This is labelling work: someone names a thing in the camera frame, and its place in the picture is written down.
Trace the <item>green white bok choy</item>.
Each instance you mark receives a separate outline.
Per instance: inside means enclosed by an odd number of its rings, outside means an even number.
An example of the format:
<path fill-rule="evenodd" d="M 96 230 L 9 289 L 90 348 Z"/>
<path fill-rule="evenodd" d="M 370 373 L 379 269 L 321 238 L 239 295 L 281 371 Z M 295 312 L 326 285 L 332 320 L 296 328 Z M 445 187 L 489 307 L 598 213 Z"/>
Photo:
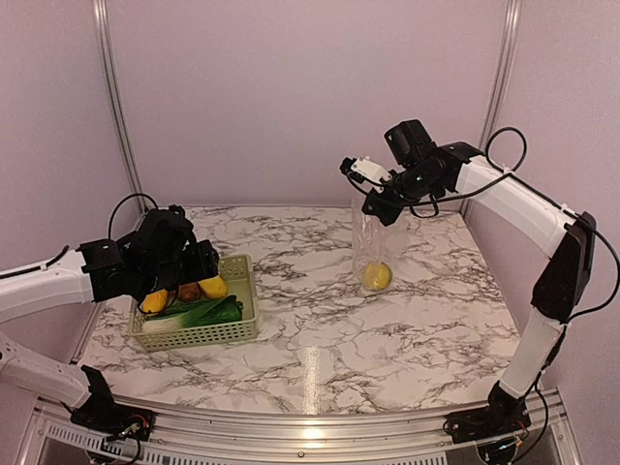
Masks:
<path fill-rule="evenodd" d="M 206 310 L 201 312 L 194 310 L 184 315 L 163 320 L 149 320 L 147 317 L 142 324 L 141 331 L 145 333 L 171 332 L 199 326 L 235 323 L 242 320 L 244 305 L 236 299 L 235 295 L 204 300 L 210 300 L 211 303 Z"/>

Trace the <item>beige perforated plastic basket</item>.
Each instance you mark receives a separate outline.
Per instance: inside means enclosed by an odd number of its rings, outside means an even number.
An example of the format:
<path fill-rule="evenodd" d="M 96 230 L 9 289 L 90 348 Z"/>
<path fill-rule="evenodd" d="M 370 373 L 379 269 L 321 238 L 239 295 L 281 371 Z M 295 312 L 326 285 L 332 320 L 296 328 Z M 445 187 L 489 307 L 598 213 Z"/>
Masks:
<path fill-rule="evenodd" d="M 189 348 L 204 345 L 225 344 L 254 339 L 258 336 L 261 312 L 254 279 L 253 263 L 249 255 L 242 254 L 223 258 L 220 276 L 226 281 L 228 295 L 235 295 L 244 305 L 242 320 L 235 323 L 206 325 L 171 332 L 145 333 L 141 331 L 147 318 L 133 305 L 129 317 L 129 335 L 148 352 Z"/>

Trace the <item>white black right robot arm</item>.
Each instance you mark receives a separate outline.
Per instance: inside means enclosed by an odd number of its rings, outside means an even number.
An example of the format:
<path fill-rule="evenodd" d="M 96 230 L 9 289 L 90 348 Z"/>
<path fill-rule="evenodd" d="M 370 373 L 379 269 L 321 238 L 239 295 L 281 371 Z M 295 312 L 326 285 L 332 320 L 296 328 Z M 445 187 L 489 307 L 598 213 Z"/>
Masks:
<path fill-rule="evenodd" d="M 604 242 L 595 218 L 576 213 L 527 184 L 514 169 L 495 164 L 488 149 L 465 141 L 437 144 L 418 120 L 399 123 L 384 139 L 399 166 L 387 170 L 368 158 L 349 160 L 350 182 L 370 184 L 362 212 L 392 225 L 404 209 L 472 200 L 525 234 L 547 256 L 535 283 L 533 310 L 511 362 L 489 392 L 485 406 L 448 414 L 446 430 L 456 444 L 523 430 L 531 421 L 526 398 L 557 357 L 576 306 L 589 283 L 596 242 Z"/>

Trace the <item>yellow lemon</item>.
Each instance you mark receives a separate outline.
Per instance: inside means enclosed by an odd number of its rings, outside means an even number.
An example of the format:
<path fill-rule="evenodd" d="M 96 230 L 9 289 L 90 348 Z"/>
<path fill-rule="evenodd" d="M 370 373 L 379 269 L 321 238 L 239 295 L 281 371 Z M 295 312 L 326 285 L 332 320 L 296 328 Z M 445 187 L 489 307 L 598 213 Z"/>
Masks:
<path fill-rule="evenodd" d="M 198 285 L 202 295 L 207 299 L 220 299 L 228 295 L 228 286 L 226 281 L 219 275 L 200 280 Z"/>

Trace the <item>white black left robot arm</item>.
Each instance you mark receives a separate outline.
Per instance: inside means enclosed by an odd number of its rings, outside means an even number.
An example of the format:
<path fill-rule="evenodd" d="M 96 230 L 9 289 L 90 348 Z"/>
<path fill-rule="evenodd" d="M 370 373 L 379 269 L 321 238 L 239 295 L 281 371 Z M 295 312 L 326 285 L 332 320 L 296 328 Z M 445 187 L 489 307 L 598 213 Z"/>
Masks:
<path fill-rule="evenodd" d="M 3 273 L 1 320 L 123 295 L 142 302 L 156 291 L 212 278 L 218 265 L 218 253 L 208 240 L 196 239 L 182 207 L 155 206 L 118 239 L 65 247 L 47 262 Z M 146 414 L 115 402 L 99 370 L 58 362 L 8 336 L 1 338 L 1 380 L 65 405 L 72 422 L 91 429 L 111 432 L 148 424 Z"/>

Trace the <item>clear zip top bag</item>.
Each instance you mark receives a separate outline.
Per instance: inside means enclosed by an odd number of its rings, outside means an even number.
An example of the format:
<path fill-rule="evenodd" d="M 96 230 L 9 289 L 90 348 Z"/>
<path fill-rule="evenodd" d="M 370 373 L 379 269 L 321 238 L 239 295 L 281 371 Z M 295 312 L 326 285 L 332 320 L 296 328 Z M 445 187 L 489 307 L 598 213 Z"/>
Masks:
<path fill-rule="evenodd" d="M 366 215 L 362 212 L 364 201 L 365 197 L 361 193 L 354 192 L 352 194 L 352 270 L 355 278 L 365 291 L 369 293 L 381 293 L 383 291 L 372 292 L 366 290 L 362 285 L 362 275 L 369 263 L 386 263 L 390 267 L 389 262 L 391 261 L 391 256 L 387 248 L 387 229 L 381 224 L 378 218 Z"/>

